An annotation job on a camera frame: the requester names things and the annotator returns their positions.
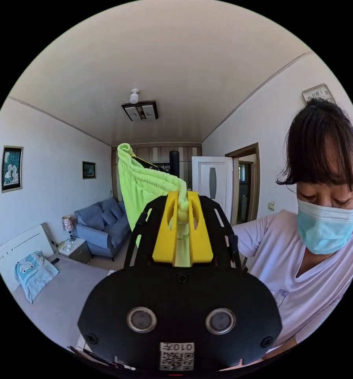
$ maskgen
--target screw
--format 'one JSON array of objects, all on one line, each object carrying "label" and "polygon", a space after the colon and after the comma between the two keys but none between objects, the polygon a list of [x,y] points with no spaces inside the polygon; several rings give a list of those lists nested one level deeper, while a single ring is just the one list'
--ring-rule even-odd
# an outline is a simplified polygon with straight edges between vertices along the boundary
[{"label": "screw", "polygon": [[188,282],[188,275],[184,272],[181,272],[180,274],[176,275],[176,281],[180,284],[185,284]]},{"label": "screw", "polygon": [[97,337],[94,335],[94,334],[89,334],[87,335],[87,339],[88,339],[88,342],[93,344],[93,345],[96,345],[97,344]]},{"label": "screw", "polygon": [[274,339],[271,336],[268,336],[262,340],[260,347],[269,347],[273,343]]}]

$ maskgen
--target face mask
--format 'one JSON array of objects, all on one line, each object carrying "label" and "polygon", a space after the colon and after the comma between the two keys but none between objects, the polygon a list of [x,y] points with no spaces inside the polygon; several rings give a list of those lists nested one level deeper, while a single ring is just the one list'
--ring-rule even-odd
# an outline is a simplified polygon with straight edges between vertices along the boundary
[{"label": "face mask", "polygon": [[353,209],[320,206],[297,200],[297,230],[314,254],[332,254],[349,242],[353,233]]}]

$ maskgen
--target lime green fabric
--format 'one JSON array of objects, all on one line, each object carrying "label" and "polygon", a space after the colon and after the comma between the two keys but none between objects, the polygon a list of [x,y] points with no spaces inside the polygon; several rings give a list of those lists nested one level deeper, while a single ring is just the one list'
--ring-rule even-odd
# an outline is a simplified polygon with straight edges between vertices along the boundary
[{"label": "lime green fabric", "polygon": [[122,198],[133,230],[145,206],[159,196],[178,191],[176,262],[179,267],[190,266],[187,185],[184,180],[161,171],[145,169],[132,157],[133,150],[127,143],[117,147],[118,172]]}]

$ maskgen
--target bed headboard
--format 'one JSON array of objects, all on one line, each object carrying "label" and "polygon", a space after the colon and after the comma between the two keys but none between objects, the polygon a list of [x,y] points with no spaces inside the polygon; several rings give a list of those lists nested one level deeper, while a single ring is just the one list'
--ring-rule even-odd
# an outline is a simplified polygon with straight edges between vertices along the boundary
[{"label": "bed headboard", "polygon": [[19,286],[15,279],[16,263],[35,251],[41,251],[45,258],[54,254],[42,225],[0,246],[0,275],[11,293]]}]

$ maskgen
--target nightstand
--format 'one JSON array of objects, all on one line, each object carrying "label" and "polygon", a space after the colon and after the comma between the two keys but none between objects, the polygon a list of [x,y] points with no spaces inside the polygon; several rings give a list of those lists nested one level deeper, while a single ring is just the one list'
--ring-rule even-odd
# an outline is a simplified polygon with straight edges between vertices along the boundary
[{"label": "nightstand", "polygon": [[78,261],[80,263],[89,264],[92,260],[92,256],[90,250],[87,246],[87,242],[82,240],[81,238],[76,238],[74,241],[74,248],[70,251],[64,251],[63,247],[58,249],[59,254],[64,255],[74,261]]}]

